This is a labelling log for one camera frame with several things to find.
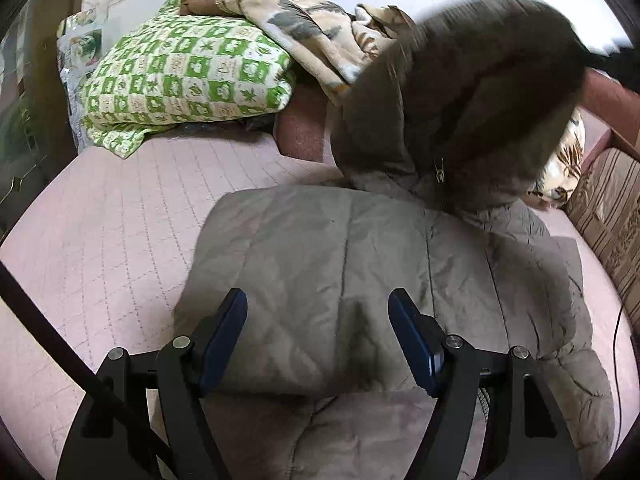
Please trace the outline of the grey quilted hooded down jacket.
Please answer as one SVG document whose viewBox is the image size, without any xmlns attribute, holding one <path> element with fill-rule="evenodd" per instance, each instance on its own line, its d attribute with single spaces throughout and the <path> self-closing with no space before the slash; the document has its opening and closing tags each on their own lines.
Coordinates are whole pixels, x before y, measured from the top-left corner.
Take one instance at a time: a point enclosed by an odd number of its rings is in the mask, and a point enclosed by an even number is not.
<svg viewBox="0 0 640 480">
<path fill-rule="evenodd" d="M 591 345 L 576 244 L 524 195 L 558 147 L 585 66 L 535 0 L 471 0 L 420 21 L 347 92 L 340 184 L 221 197 L 196 242 L 175 329 L 242 289 L 246 323 L 204 402 L 235 479 L 399 479 L 434 401 L 387 314 L 394 289 L 474 347 L 539 362 L 582 476 L 608 461 L 610 382 Z"/>
</svg>

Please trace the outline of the striped brown sofa cushion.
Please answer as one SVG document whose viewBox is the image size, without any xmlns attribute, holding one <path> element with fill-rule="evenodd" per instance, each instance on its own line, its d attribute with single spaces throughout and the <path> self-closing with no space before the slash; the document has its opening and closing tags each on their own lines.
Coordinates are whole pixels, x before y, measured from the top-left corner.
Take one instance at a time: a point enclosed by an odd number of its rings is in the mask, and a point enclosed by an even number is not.
<svg viewBox="0 0 640 480">
<path fill-rule="evenodd" d="M 639 331 L 639 162 L 617 148 L 602 152 L 582 175 L 565 211 L 614 283 Z"/>
</svg>

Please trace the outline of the pink quilted bed mattress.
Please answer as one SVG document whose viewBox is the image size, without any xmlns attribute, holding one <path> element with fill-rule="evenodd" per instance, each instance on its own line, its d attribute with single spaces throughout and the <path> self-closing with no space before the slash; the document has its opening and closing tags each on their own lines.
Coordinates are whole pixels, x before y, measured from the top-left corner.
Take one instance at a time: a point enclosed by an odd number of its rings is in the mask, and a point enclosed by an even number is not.
<svg viewBox="0 0 640 480">
<path fill-rule="evenodd" d="M 316 184 L 335 166 L 280 154 L 268 133 L 152 136 L 128 159 L 86 148 L 40 193 L 1 245 L 1 261 L 93 370 L 123 346 L 153 350 L 172 314 L 206 214 L 244 188 Z M 612 387 L 614 442 L 639 413 L 639 381 L 620 297 L 600 261 L 559 209 L 532 210 L 552 236 L 575 240 L 592 348 Z M 82 398 L 1 301 L 1 418 L 43 479 L 54 479 Z"/>
</svg>

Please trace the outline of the beige leaf print blanket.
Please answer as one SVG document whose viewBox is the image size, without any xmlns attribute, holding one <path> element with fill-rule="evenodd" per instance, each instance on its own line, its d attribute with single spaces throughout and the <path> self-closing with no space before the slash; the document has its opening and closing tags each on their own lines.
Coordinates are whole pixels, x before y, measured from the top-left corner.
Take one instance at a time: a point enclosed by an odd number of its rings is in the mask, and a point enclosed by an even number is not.
<svg viewBox="0 0 640 480">
<path fill-rule="evenodd" d="M 430 208 L 519 200 L 582 92 L 582 43 L 537 0 L 468 0 L 393 24 L 375 54 L 348 50 L 335 4 L 217 0 L 287 50 L 337 104 L 331 145 L 361 191 Z"/>
</svg>

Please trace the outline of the green white patterned pillow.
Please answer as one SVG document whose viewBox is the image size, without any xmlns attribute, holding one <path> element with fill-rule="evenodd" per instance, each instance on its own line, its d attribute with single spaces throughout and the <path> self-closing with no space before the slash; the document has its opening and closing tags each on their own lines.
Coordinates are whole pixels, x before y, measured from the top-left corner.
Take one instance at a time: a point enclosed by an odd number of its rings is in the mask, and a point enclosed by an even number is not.
<svg viewBox="0 0 640 480">
<path fill-rule="evenodd" d="M 127 158 L 179 124 L 280 112 L 294 87 L 293 59 L 257 26 L 182 15 L 166 0 L 102 56 L 81 88 L 81 123 L 93 144 Z"/>
</svg>

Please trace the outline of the clear plastic bag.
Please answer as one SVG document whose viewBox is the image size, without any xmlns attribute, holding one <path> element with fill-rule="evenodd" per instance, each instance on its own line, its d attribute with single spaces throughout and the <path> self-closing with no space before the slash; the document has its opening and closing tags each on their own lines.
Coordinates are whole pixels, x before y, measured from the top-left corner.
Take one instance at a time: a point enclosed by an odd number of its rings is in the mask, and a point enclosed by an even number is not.
<svg viewBox="0 0 640 480">
<path fill-rule="evenodd" d="M 81 123 L 84 106 L 80 94 L 102 58 L 105 20 L 104 9 L 90 8 L 64 18 L 56 31 L 58 73 L 66 93 L 68 123 L 77 153 L 92 144 Z"/>
</svg>

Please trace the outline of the wooden stained glass door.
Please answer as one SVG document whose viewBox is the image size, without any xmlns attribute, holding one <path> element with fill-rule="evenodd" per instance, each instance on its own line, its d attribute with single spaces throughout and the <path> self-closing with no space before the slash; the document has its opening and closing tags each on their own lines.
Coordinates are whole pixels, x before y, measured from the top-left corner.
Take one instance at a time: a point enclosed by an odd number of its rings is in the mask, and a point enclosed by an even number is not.
<svg viewBox="0 0 640 480">
<path fill-rule="evenodd" d="M 1 26 L 1 235 L 77 154 L 58 73 L 58 25 L 81 0 L 22 0 Z"/>
</svg>

